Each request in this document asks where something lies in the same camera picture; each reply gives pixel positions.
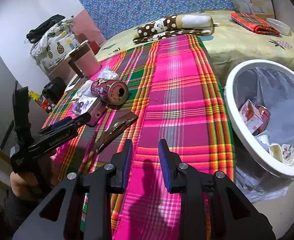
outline black object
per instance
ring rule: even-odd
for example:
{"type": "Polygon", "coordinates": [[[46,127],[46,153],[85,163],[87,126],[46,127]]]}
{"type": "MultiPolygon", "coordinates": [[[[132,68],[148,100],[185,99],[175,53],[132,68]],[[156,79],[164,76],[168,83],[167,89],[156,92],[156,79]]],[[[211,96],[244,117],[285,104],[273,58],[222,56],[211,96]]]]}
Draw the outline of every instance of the black object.
{"type": "Polygon", "coordinates": [[[132,160],[127,139],[111,162],[93,173],[69,173],[22,223],[13,240],[111,240],[110,194],[123,194],[132,160]],[[85,231],[80,232],[84,194],[89,193],[85,231]]]}
{"type": "Polygon", "coordinates": [[[159,142],[158,153],[168,192],[182,193],[178,239],[207,239],[204,192],[209,202],[212,240],[276,239],[267,218],[222,171],[211,175],[182,163],[164,139],[159,142]]]}
{"type": "Polygon", "coordinates": [[[39,182],[43,192],[49,192],[51,188],[41,173],[38,159],[50,153],[65,142],[78,135],[78,128],[90,121],[91,115],[84,113],[75,119],[70,116],[39,131],[35,137],[31,136],[28,113],[28,87],[17,90],[17,82],[12,95],[14,130],[18,143],[11,149],[10,163],[13,171],[31,171],[39,182]]]}
{"type": "Polygon", "coordinates": [[[29,31],[26,36],[27,39],[30,41],[30,43],[37,43],[38,41],[40,41],[47,30],[49,30],[53,25],[57,24],[63,19],[65,19],[65,17],[59,14],[50,17],[48,20],[40,24],[37,28],[29,31]]]}
{"type": "Polygon", "coordinates": [[[46,99],[50,99],[56,105],[63,96],[66,87],[67,85],[62,78],[56,77],[45,85],[42,94],[46,99]]]}

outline yellow bed sheet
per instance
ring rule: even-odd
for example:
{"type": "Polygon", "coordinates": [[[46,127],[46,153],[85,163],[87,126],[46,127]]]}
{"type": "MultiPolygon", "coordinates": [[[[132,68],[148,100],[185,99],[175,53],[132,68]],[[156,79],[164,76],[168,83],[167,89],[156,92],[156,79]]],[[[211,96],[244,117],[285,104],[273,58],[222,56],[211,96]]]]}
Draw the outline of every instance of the yellow bed sheet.
{"type": "MultiPolygon", "coordinates": [[[[225,84],[229,72],[239,63],[249,59],[267,59],[278,62],[294,71],[294,33],[282,38],[255,34],[230,22],[231,11],[207,11],[193,13],[211,15],[215,27],[213,39],[204,41],[204,45],[212,60],[214,72],[222,85],[225,84]]],[[[141,44],[134,44],[135,28],[121,32],[108,40],[96,55],[103,60],[116,53],[141,44]]]]}

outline white rim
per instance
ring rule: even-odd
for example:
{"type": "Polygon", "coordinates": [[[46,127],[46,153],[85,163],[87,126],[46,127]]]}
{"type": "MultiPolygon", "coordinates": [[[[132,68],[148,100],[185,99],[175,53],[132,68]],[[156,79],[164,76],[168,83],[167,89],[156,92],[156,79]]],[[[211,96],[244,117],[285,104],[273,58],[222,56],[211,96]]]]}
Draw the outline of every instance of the white rim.
{"type": "Polygon", "coordinates": [[[241,142],[244,144],[246,149],[249,151],[250,155],[266,170],[271,173],[281,176],[281,177],[294,177],[294,167],[287,166],[278,160],[271,157],[271,155],[264,150],[264,148],[256,141],[254,136],[247,129],[246,125],[242,121],[239,114],[232,115],[231,113],[238,113],[238,108],[233,94],[233,84],[237,77],[244,71],[253,68],[251,64],[253,63],[268,63],[270,68],[275,69],[285,75],[289,76],[294,80],[294,72],[289,68],[264,59],[252,59],[247,60],[238,64],[233,70],[229,73],[225,86],[225,100],[228,115],[230,116],[231,125],[237,135],[241,134],[239,137],[241,142]]]}

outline triangular cutout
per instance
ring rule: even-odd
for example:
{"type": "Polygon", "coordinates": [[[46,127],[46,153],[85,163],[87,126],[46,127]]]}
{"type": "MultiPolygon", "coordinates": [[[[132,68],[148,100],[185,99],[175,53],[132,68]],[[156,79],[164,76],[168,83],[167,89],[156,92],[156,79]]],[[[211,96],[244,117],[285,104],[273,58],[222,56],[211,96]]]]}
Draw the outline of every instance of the triangular cutout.
{"type": "Polygon", "coordinates": [[[250,211],[245,207],[245,205],[242,203],[242,201],[236,196],[234,191],[230,188],[226,188],[226,193],[228,196],[229,204],[232,211],[232,216],[235,220],[249,217],[250,211]]]}
{"type": "Polygon", "coordinates": [[[57,221],[65,194],[66,189],[60,189],[50,202],[48,202],[48,204],[41,210],[39,216],[51,221],[57,221]]]}

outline person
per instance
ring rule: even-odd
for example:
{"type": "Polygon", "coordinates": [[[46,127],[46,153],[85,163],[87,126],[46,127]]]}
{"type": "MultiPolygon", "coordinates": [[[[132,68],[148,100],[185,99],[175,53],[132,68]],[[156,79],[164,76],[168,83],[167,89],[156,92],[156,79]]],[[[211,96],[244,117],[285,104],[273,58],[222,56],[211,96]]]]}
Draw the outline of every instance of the person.
{"type": "MultiPolygon", "coordinates": [[[[58,184],[58,167],[49,155],[39,160],[39,165],[47,182],[54,188],[58,184]]],[[[32,172],[10,175],[10,190],[4,210],[0,210],[0,240],[12,239],[13,234],[45,197],[32,172]]]]}

